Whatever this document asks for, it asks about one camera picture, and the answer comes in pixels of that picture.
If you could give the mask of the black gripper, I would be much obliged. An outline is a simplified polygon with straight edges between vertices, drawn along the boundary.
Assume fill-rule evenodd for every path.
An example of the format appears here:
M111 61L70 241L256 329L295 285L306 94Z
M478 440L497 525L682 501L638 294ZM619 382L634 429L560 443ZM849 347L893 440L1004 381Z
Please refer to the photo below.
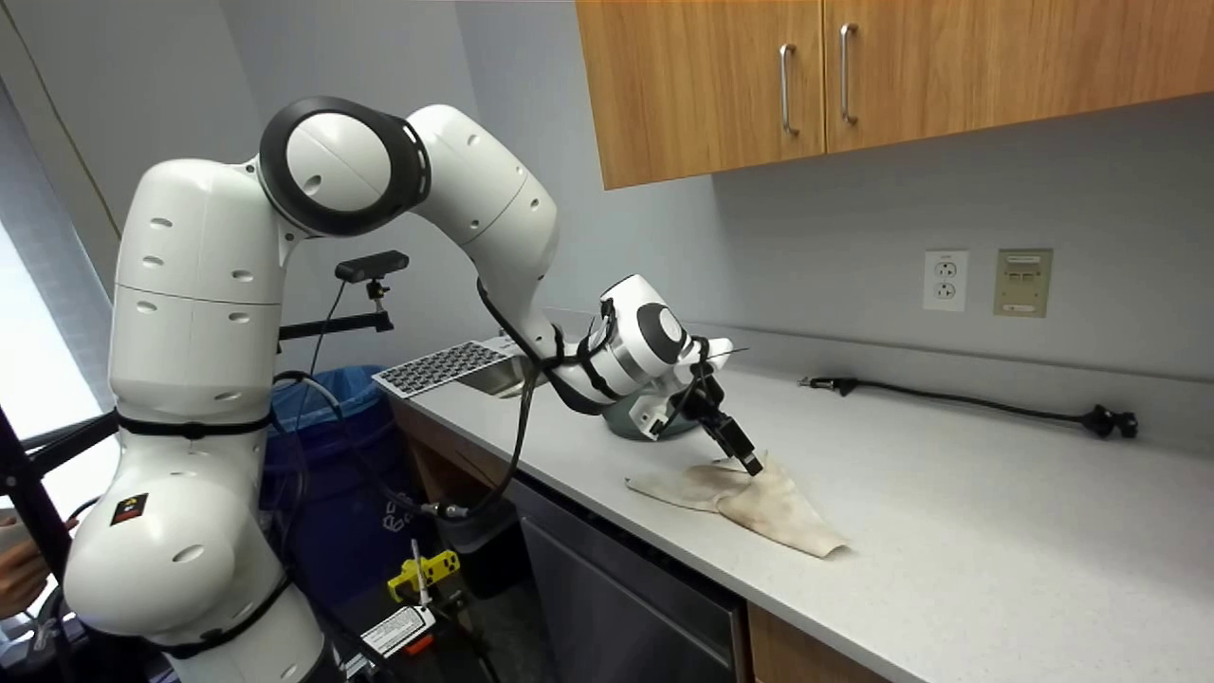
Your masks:
M756 457L753 435L729 413L720 413L720 402L723 387L712 376L697 376L673 399L682 421L705 426L723 457L734 457L746 476L758 476L761 458Z

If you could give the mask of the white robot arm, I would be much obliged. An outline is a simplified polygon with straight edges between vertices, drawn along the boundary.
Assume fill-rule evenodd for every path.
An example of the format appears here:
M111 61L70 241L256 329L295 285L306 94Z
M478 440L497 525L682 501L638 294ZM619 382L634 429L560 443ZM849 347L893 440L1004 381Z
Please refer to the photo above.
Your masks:
M644 277L611 285L582 339L535 308L559 204L491 128L449 104L398 118L304 94L249 160L165 160L135 181L108 362L119 472L62 573L85 625L154 644L184 683L347 683L257 525L280 295L295 241L402 211L469 257L482 303L568 409L634 402L643 433L682 416L761 466L720 409L734 347L688 329Z

